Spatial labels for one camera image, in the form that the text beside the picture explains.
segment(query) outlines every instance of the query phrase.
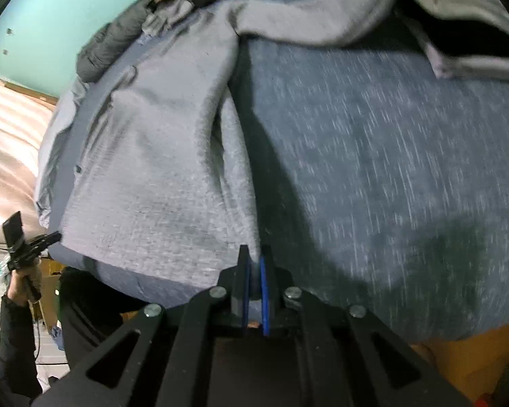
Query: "black metal frame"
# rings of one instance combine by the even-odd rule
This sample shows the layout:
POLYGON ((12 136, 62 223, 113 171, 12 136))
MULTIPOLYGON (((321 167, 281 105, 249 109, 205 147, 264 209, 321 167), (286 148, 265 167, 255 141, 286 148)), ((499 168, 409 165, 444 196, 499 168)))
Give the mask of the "black metal frame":
MULTIPOLYGON (((274 266, 269 248, 263 255, 267 341, 295 343, 302 405, 470 405, 374 314, 291 288, 290 273, 274 266)), ((247 327, 250 269, 242 246, 237 266, 221 272, 221 288, 169 310, 145 307, 33 406, 206 405, 214 339, 263 335, 262 327, 247 327)))

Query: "metal screw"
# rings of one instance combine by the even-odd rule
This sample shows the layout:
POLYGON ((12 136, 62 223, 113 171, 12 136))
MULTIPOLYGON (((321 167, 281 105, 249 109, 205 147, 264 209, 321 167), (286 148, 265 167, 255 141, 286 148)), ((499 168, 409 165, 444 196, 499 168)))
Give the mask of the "metal screw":
POLYGON ((353 318, 364 318, 366 316, 366 308, 361 304, 353 304, 353 306, 349 308, 349 314, 351 314, 353 318))
POLYGON ((209 295, 211 298, 223 298, 226 297, 226 289, 222 286, 213 286, 209 290, 209 295))
POLYGON ((151 303, 143 308, 143 313, 146 317, 158 317, 162 312, 162 308, 159 304, 151 303))
POLYGON ((291 286, 285 289, 285 297, 291 300, 297 300, 302 296, 302 290, 296 286, 291 286))

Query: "person's hand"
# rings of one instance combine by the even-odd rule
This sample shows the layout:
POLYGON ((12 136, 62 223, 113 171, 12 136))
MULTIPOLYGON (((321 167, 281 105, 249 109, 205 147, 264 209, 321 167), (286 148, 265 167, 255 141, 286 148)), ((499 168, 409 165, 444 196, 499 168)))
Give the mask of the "person's hand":
POLYGON ((26 306, 28 303, 28 290, 26 289, 24 277, 29 276, 34 268, 22 268, 11 272, 11 282, 7 290, 7 297, 17 306, 26 306))

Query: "striped curtain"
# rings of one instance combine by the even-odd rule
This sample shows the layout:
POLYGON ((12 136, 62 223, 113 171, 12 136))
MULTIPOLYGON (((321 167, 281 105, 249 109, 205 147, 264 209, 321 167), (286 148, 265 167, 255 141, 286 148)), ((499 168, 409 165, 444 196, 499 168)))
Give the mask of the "striped curtain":
POLYGON ((0 80, 0 244, 2 223, 21 211, 27 237, 42 234, 33 193, 38 148, 54 106, 4 87, 0 80))

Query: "gray blanket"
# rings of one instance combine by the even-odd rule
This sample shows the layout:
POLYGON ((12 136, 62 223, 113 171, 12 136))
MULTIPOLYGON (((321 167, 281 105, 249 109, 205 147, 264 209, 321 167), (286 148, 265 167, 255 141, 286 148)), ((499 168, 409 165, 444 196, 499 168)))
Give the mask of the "gray blanket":
POLYGON ((508 322, 509 84, 435 80, 387 23, 346 51, 240 51, 230 89, 278 263, 408 339, 508 322))
POLYGON ((77 55, 77 78, 71 88, 61 96, 38 152, 39 170, 34 204, 42 227, 49 227, 58 156, 64 150, 69 129, 89 84, 99 81, 136 39, 146 43, 153 37, 158 37, 187 17, 195 4, 206 3, 199 0, 172 0, 156 5, 153 0, 137 0, 111 23, 99 29, 83 46, 77 55))

